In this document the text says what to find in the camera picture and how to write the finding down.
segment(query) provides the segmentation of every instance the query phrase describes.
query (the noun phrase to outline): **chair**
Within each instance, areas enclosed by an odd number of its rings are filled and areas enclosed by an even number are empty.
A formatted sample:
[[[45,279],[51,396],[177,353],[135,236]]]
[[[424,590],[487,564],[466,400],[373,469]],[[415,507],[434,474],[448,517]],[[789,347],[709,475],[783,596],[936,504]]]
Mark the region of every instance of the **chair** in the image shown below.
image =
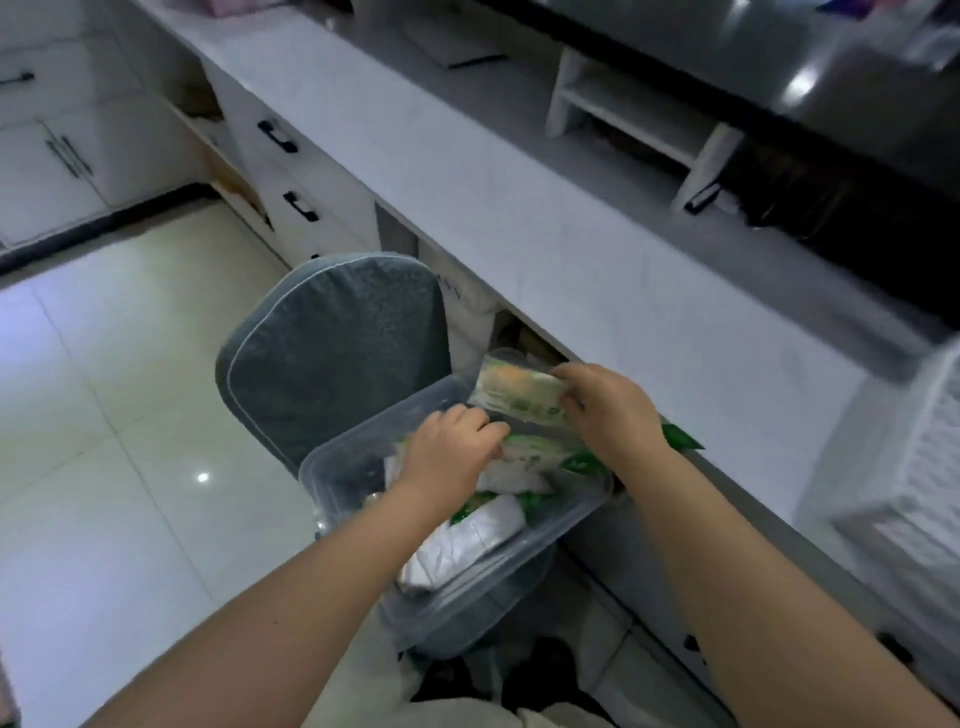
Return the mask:
[[[230,412],[294,477],[313,448],[449,374],[440,286],[389,253],[304,263],[216,362]]]

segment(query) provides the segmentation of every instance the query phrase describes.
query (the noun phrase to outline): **black baseboard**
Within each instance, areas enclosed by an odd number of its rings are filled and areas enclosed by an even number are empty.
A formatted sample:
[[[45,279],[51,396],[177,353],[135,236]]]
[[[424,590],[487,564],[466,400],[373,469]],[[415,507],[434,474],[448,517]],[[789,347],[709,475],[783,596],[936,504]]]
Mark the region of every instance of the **black baseboard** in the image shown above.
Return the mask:
[[[174,207],[197,200],[219,199],[220,195],[209,184],[192,182],[138,205],[117,210],[105,217],[78,225],[76,228],[45,237],[36,243],[12,248],[0,255],[0,276],[35,263],[49,255],[65,251],[67,248],[73,248],[75,245],[83,245],[83,243],[101,235],[118,231],[127,225],[143,222]]]

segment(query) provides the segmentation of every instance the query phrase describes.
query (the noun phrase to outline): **countertop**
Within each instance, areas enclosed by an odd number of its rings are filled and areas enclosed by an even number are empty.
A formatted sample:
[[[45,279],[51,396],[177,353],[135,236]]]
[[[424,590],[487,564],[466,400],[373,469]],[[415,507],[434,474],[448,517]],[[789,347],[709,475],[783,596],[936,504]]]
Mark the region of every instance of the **countertop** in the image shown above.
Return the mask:
[[[309,11],[133,2],[792,522],[862,366]]]
[[[818,10],[822,0],[481,2],[754,138],[842,159],[866,183],[889,189],[893,170],[921,182],[917,194],[960,200],[960,74],[943,67],[960,40],[937,30],[933,3],[855,18]]]

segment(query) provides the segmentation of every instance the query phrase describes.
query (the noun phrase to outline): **black handle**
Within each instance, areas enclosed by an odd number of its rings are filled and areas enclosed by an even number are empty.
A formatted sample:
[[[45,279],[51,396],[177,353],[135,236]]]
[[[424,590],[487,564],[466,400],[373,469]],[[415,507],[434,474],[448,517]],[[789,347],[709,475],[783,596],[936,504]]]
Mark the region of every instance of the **black handle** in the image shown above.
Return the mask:
[[[80,164],[81,169],[83,169],[86,172],[86,174],[92,175],[93,167],[87,164],[86,160],[80,156],[80,152],[78,152],[77,148],[70,143],[70,140],[66,137],[65,134],[60,137],[60,140],[63,142],[63,146],[66,147],[67,151],[71,155],[73,155],[74,158],[77,160],[77,163]]]
[[[320,220],[320,215],[304,205],[303,201],[297,196],[296,192],[287,192],[287,194],[283,196],[283,199],[287,201],[290,207],[303,215],[308,223],[315,223]]]
[[[71,174],[71,175],[73,175],[73,176],[76,177],[77,179],[80,178],[80,175],[77,173],[77,170],[75,170],[75,169],[73,168],[73,165],[66,160],[66,157],[63,156],[62,152],[60,151],[60,147],[58,147],[58,146],[57,146],[53,141],[51,141],[50,139],[47,139],[47,149],[49,149],[51,152],[53,152],[55,155],[57,155],[57,159],[59,159],[61,162],[63,162],[63,166],[70,170],[70,174]]]
[[[282,132],[280,132],[271,122],[267,121],[266,119],[257,124],[256,128],[270,137],[270,140],[288,155],[294,155],[300,151],[300,147],[297,146],[297,142],[295,142],[293,139],[283,138],[281,136]]]
[[[11,79],[0,79],[0,85],[28,84],[31,81],[36,81],[36,73],[21,71],[19,76],[14,76]]]

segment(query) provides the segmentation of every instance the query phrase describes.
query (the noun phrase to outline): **drawer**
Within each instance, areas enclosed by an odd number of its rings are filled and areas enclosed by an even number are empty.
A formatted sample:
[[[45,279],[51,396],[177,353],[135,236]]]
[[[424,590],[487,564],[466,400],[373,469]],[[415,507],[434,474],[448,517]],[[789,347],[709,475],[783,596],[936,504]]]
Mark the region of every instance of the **drawer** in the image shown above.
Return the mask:
[[[140,88],[111,36],[0,54],[0,127],[76,109]]]
[[[276,252],[291,267],[318,255],[375,250],[327,214],[272,162],[258,162],[251,176],[274,226]]]
[[[348,230],[379,248],[370,190],[229,75],[209,64],[204,68],[234,136],[281,167]]]

